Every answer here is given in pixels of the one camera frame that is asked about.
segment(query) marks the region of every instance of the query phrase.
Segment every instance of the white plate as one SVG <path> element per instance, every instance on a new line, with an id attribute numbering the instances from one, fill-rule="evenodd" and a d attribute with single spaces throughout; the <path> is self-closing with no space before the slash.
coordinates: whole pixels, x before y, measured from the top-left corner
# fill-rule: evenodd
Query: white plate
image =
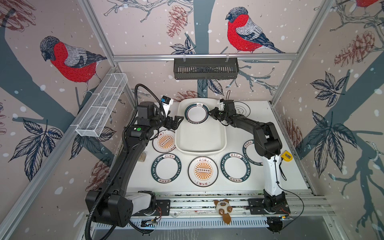
<path id="1" fill-rule="evenodd" d="M 263 160 L 260 155 L 256 152 L 255 141 L 253 139 L 248 140 L 243 145 L 243 154 L 244 157 L 252 164 L 257 166 L 263 165 Z"/>
<path id="2" fill-rule="evenodd" d="M 152 141 L 153 148 L 160 153 L 167 153 L 176 148 L 175 132 L 172 130 L 163 130 L 159 136 Z"/>
<path id="3" fill-rule="evenodd" d="M 195 185 L 208 187 L 216 181 L 218 168 L 209 157 L 197 157 L 189 164 L 188 176 Z"/>
<path id="4" fill-rule="evenodd" d="M 251 114 L 251 109 L 249 108 L 249 106 L 243 102 L 234 102 L 235 104 L 235 109 L 236 109 L 236 113 L 238 114 L 242 114 L 246 117 L 249 116 L 249 114 Z"/>
<path id="5" fill-rule="evenodd" d="M 185 119 L 193 124 L 200 124 L 205 122 L 209 115 L 209 109 L 203 103 L 193 103 L 185 109 Z"/>
<path id="6" fill-rule="evenodd" d="M 220 169 L 224 176 L 232 182 L 244 182 L 251 175 L 251 165 L 241 154 L 230 152 L 220 161 Z"/>
<path id="7" fill-rule="evenodd" d="M 174 154 L 162 154 L 152 163 L 151 175 L 157 182 L 171 182 L 175 180 L 180 175 L 180 173 L 181 161 Z"/>

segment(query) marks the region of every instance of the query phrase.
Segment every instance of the brown plush toy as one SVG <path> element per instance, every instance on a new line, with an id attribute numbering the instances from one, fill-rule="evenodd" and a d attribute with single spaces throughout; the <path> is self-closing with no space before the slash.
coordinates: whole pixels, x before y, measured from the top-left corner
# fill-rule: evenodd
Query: brown plush toy
<path id="1" fill-rule="evenodd" d="M 231 205 L 229 205 L 229 200 L 228 199 L 224 199 L 222 201 L 215 200 L 214 203 L 215 203 L 216 211 L 218 212 L 218 214 L 223 216 L 223 221 L 226 224 L 230 224 L 231 216 L 229 215 L 229 213 L 232 212 L 232 207 Z"/>

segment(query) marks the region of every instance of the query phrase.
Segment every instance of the metal grille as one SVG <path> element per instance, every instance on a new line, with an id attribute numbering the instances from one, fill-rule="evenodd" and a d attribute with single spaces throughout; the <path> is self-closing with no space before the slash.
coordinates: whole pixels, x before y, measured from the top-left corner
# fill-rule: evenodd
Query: metal grille
<path id="1" fill-rule="evenodd" d="M 268 227 L 266 217 L 233 217 L 229 225 L 223 222 L 221 217 L 210 218 L 163 218 L 156 227 L 140 227 L 142 219 L 137 218 L 131 221 L 141 229 L 191 229 L 191 228 L 251 228 L 251 227 Z M 97 223 L 95 229 L 109 229 L 111 225 Z M 116 229 L 133 229 L 129 224 L 125 227 L 116 227 Z"/>
<path id="2" fill-rule="evenodd" d="M 92 106 L 76 128 L 80 136 L 99 137 L 128 79 L 124 73 L 113 73 L 98 93 Z"/>
<path id="3" fill-rule="evenodd" d="M 239 72 L 236 58 L 175 59 L 175 79 L 235 79 Z"/>

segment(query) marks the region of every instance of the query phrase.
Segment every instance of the white mesh basket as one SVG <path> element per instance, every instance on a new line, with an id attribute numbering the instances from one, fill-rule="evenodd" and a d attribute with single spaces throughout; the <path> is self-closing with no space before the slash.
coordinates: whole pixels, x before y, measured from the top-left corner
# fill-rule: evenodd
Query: white mesh basket
<path id="1" fill-rule="evenodd" d="M 80 136 L 99 137 L 128 79 L 124 73 L 113 73 L 98 93 L 92 106 L 76 128 Z"/>

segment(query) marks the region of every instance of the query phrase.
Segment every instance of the plate with orange sunburst design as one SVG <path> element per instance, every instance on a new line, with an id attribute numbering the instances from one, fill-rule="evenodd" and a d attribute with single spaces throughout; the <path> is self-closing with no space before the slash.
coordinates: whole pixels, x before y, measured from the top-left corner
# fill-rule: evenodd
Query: plate with orange sunburst design
<path id="1" fill-rule="evenodd" d="M 176 148 L 175 132 L 172 130 L 164 130 L 159 132 L 157 138 L 152 141 L 153 148 L 161 153 L 167 153 Z"/>
<path id="2" fill-rule="evenodd" d="M 199 187 L 212 185 L 218 176 L 218 167 L 209 157 L 197 157 L 188 167 L 189 179 Z"/>

